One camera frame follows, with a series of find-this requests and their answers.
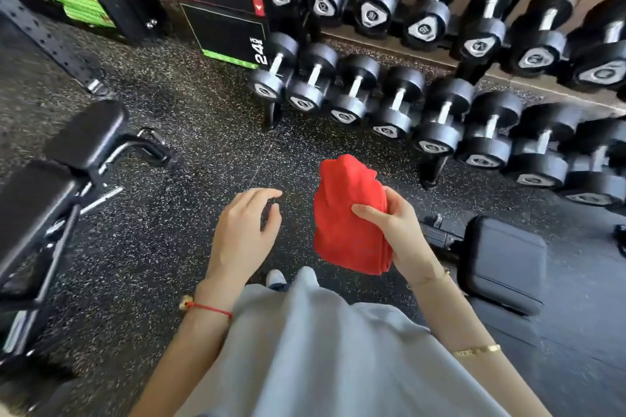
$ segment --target black cushion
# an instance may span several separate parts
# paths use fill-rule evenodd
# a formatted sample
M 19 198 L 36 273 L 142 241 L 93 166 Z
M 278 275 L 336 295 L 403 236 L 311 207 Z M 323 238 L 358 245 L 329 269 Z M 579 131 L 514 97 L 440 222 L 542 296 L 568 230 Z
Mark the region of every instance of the black cushion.
M 478 216 L 465 231 L 459 286 L 468 295 L 536 315 L 544 306 L 546 253 L 540 236 Z
M 0 284 L 74 201 L 82 183 L 67 168 L 33 160 L 0 191 Z
M 526 382 L 532 384 L 537 377 L 537 364 L 541 357 L 541 340 L 535 324 L 526 317 L 481 299 L 469 297 L 468 300 L 513 367 Z
M 100 101 L 76 114 L 44 147 L 44 154 L 76 170 L 98 168 L 127 126 L 128 112 L 117 101 Z

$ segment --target shoe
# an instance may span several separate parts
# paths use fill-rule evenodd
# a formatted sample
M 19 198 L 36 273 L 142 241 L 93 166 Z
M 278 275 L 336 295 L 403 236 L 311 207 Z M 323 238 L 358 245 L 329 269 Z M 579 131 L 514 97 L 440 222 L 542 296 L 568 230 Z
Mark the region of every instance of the shoe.
M 278 269 L 272 269 L 267 273 L 267 277 L 265 278 L 265 286 L 272 287 L 275 285 L 286 284 L 287 280 L 281 271 Z

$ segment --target person's right hand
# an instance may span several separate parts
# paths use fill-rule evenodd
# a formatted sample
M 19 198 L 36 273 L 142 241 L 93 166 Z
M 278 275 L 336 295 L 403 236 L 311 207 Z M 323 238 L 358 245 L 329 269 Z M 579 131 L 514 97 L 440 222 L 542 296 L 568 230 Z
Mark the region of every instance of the person's right hand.
M 437 278 L 443 268 L 422 234 L 415 210 L 397 192 L 384 189 L 388 214 L 361 204 L 352 205 L 352 212 L 380 228 L 394 251 L 397 270 L 410 285 Z

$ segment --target rubber gym floor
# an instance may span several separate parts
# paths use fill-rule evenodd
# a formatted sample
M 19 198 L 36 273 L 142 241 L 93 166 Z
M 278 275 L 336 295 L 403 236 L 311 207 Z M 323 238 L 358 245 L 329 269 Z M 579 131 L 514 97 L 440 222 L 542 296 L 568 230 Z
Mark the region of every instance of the rubber gym floor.
M 98 55 L 129 107 L 132 128 L 154 126 L 184 154 L 184 166 L 174 174 L 137 157 L 124 160 L 113 183 L 125 190 L 80 222 L 38 345 L 82 377 L 64 416 L 129 412 L 180 322 L 181 295 L 203 277 L 220 211 L 250 187 L 284 191 L 282 229 L 263 270 L 277 267 L 291 278 L 311 266 L 322 286 L 348 302 L 389 303 L 424 323 L 395 270 L 365 276 L 327 264 L 313 250 L 319 164 L 343 153 L 376 169 L 420 218 L 441 214 L 444 229 L 462 234 L 473 216 L 488 214 L 541 234 L 550 245 L 546 304 L 535 319 L 542 349 L 537 372 L 525 377 L 554 416 L 626 415 L 626 259 L 611 239 L 614 225 L 626 218 L 456 162 L 446 167 L 438 189 L 426 192 L 418 181 L 418 156 L 406 145 L 295 112 L 264 134 L 261 108 L 245 87 L 248 71 L 205 58 L 184 37 L 133 48 L 54 28 Z M 11 28 L 0 33 L 1 184 L 39 156 L 46 139 L 90 99 Z M 375 56 L 386 65 L 405 63 Z M 443 74 L 415 66 L 428 80 Z

